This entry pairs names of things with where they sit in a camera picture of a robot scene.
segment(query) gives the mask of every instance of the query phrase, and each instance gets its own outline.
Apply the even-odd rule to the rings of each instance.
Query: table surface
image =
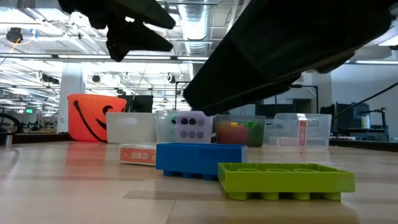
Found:
[[[349,170],[356,192],[341,202],[234,201],[217,181],[120,164],[115,144],[21,144],[0,148],[1,223],[398,223],[397,153],[264,146],[249,148],[248,159]]]

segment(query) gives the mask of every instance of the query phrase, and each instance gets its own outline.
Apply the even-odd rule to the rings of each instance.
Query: green lego plate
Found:
[[[278,200],[280,193],[291,193],[298,200],[340,200],[341,192],[355,192],[352,172],[320,164],[220,162],[218,179],[235,200],[246,200],[250,193],[260,193],[266,200]]]

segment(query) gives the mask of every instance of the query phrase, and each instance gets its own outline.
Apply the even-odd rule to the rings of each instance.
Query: red label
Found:
[[[136,149],[129,147],[120,148],[120,160],[125,162],[140,162],[147,164],[155,164],[155,149]]]
[[[305,147],[307,145],[307,121],[299,121],[298,146]]]

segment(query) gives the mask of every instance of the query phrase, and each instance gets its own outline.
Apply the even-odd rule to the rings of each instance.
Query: support column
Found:
[[[67,96],[86,91],[86,75],[82,63],[63,63],[57,133],[68,131]]]

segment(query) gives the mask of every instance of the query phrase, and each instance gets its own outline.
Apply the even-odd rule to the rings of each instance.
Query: orange bucket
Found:
[[[126,100],[114,96],[68,96],[68,131],[76,141],[106,142],[106,112],[123,112]]]

